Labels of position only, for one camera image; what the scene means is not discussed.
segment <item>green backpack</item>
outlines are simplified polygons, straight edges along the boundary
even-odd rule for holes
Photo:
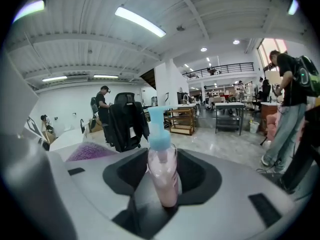
[[[320,75],[314,63],[306,56],[295,58],[296,68],[293,79],[301,86],[307,96],[320,96]]]

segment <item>staircase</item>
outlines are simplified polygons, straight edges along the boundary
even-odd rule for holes
[[[156,79],[155,79],[154,68],[144,73],[140,77],[156,90]]]

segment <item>white column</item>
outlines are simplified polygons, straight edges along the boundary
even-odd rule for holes
[[[201,92],[202,92],[202,101],[206,100],[206,90],[205,90],[205,83],[201,82]]]
[[[189,85],[177,69],[173,59],[156,66],[154,68],[154,76],[158,106],[177,105],[177,92],[180,91],[180,88],[182,92],[189,94]]]

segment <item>light blue jeans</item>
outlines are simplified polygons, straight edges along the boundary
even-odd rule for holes
[[[297,132],[305,116],[306,108],[306,104],[282,107],[274,140],[263,158],[270,166],[277,162],[275,171],[283,170],[288,156],[293,154]]]

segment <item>window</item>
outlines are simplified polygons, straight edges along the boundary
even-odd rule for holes
[[[282,39],[272,39],[265,38],[262,40],[261,44],[258,47],[258,53],[263,67],[267,67],[271,61],[269,59],[269,54],[271,51],[277,50],[280,53],[285,53],[287,47],[285,42]],[[271,68],[272,71],[279,71],[278,67]]]

